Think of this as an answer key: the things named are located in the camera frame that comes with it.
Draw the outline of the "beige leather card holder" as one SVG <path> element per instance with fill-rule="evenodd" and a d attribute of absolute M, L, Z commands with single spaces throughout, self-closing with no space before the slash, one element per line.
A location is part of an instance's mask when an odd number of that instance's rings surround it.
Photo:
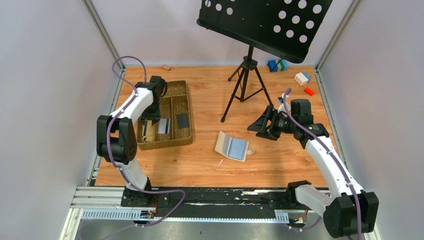
<path fill-rule="evenodd" d="M 214 150 L 228 159 L 245 162 L 248 155 L 256 152 L 255 149 L 249 149 L 249 147 L 250 143 L 248 141 L 231 137 L 227 133 L 220 131 Z"/>

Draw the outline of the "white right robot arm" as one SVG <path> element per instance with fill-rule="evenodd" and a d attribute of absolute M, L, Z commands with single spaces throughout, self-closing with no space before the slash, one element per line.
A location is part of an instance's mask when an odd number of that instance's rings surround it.
<path fill-rule="evenodd" d="M 247 129 L 273 141 L 281 134 L 293 135 L 318 166 L 329 195 L 307 180 L 295 181 L 287 185 L 283 202 L 292 209 L 306 206 L 316 212 L 333 238 L 373 232 L 380 203 L 377 195 L 365 191 L 349 173 L 324 125 L 314 123 L 310 101 L 294 99 L 290 106 L 289 110 L 267 106 Z"/>

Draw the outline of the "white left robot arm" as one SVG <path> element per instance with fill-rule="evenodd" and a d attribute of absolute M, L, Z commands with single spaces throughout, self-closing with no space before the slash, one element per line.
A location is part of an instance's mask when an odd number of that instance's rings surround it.
<path fill-rule="evenodd" d="M 136 159 L 138 142 L 134 125 L 142 114 L 149 119 L 160 118 L 159 105 L 168 86 L 160 76 L 149 82 L 138 82 L 128 99 L 109 115 L 96 122 L 96 152 L 118 170 L 125 181 L 121 206 L 146 207 L 153 201 L 149 178 Z"/>

